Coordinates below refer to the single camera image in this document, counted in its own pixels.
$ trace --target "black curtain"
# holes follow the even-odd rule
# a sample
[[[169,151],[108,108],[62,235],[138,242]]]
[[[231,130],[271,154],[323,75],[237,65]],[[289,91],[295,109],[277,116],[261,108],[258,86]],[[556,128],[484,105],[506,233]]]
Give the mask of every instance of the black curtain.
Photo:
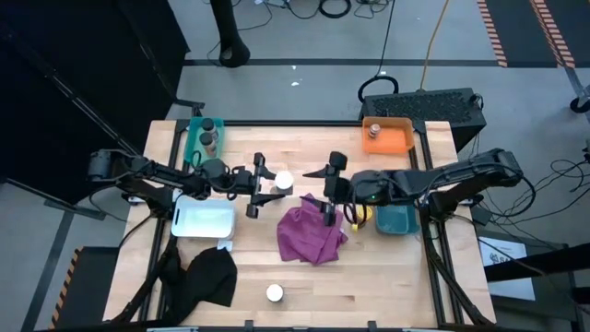
[[[175,100],[188,51],[166,0],[8,2],[2,21],[143,151],[151,121]],[[0,152],[10,163],[0,175],[75,204],[96,186],[86,182],[89,154],[118,146],[10,42],[0,53]]]

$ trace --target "floor mat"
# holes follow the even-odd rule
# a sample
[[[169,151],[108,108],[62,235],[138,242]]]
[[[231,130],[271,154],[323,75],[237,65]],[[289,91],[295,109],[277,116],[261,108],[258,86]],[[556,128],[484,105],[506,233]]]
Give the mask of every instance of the floor mat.
[[[498,64],[556,67],[560,61],[542,17],[539,0],[478,0]]]

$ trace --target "orange striped tape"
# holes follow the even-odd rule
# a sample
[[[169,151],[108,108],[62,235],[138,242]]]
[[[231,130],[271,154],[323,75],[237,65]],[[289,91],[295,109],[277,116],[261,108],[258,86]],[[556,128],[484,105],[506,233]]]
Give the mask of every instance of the orange striped tape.
[[[479,13],[483,17],[483,22],[486,25],[486,30],[488,31],[488,36],[490,37],[491,41],[491,48],[496,55],[496,60],[498,61],[498,65],[502,67],[508,66],[506,62],[506,54],[504,54],[504,50],[502,49],[502,44],[500,43],[500,39],[498,38],[498,32],[496,31],[496,27],[494,26],[494,22],[491,19],[490,11],[488,10],[488,5],[486,4],[486,0],[478,0],[478,7]]]
[[[84,249],[84,247],[80,247],[74,250],[74,255],[72,256],[72,260],[70,260],[70,266],[65,272],[64,285],[62,286],[62,289],[59,292],[59,298],[57,299],[57,303],[55,304],[55,308],[53,309],[52,321],[49,323],[49,329],[55,329],[55,326],[57,326],[57,321],[59,320],[59,313],[64,307],[67,288],[69,287],[70,282],[72,282],[72,277],[74,276],[74,269],[76,268],[76,261],[78,256],[80,255],[80,252],[82,252],[82,249]]]
[[[545,37],[549,42],[549,46],[551,47],[551,51],[553,52],[558,65],[565,64],[565,66],[575,68],[575,60],[573,59],[563,36],[561,36],[560,29],[555,24],[555,20],[553,19],[545,0],[529,0],[529,2],[537,15],[541,29],[545,32]]]

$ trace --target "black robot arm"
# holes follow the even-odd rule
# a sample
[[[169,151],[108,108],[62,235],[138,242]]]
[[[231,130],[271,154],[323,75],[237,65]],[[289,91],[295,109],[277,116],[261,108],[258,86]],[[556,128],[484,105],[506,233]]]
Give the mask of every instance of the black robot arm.
[[[324,196],[328,197],[330,203],[315,203],[328,215],[325,221],[329,225],[333,224],[337,204],[412,205],[416,199],[422,198],[432,189],[456,184],[447,191],[433,192],[426,196],[431,216],[445,219],[462,200],[489,187],[515,186],[523,177],[512,152],[500,148],[478,154],[470,160],[429,171],[362,171],[348,180],[339,176],[346,166],[347,157],[339,152],[332,152],[329,164],[322,170],[303,175],[324,178]]]
[[[260,194],[260,179],[274,180],[275,174],[265,166],[262,153],[254,154],[254,174],[244,166],[230,168],[221,160],[203,162],[193,172],[182,172],[141,156],[129,155],[119,149],[101,149],[90,156],[88,179],[92,182],[115,184],[126,196],[136,196],[146,201],[150,210],[160,218],[171,219],[174,210],[174,189],[177,195],[204,200],[211,196],[211,189],[228,194],[232,200],[237,195],[250,196],[246,215],[257,218],[258,207],[284,197],[284,195]],[[156,187],[146,181],[164,184]]]

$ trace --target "small white cup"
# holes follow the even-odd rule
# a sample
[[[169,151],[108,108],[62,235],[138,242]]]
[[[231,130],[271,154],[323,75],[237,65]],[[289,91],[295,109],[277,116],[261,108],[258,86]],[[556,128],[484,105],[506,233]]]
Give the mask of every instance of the small white cup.
[[[293,192],[293,175],[288,171],[277,172],[275,190],[278,194],[291,195]]]
[[[280,302],[283,300],[283,288],[277,284],[272,284],[266,289],[266,298],[270,302]]]

